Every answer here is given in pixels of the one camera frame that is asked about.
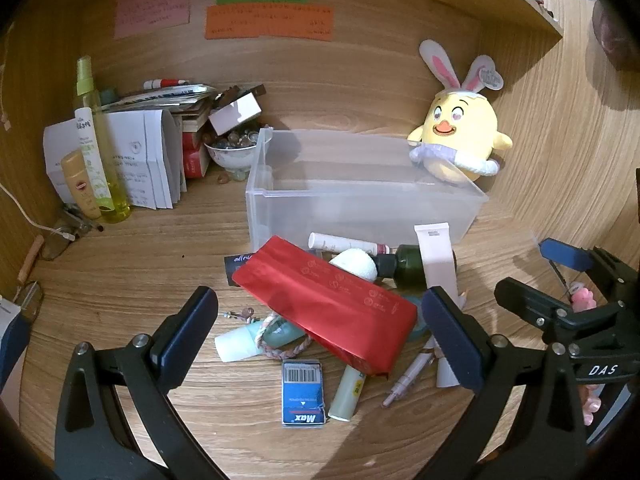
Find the person's right hand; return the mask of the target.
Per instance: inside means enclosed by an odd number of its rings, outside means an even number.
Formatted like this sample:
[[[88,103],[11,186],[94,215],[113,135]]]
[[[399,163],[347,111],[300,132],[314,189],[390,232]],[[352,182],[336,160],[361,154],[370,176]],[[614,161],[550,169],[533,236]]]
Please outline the person's right hand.
[[[598,396],[598,385],[579,385],[578,393],[582,402],[582,417],[584,424],[590,426],[594,419],[594,414],[600,410],[601,400]]]

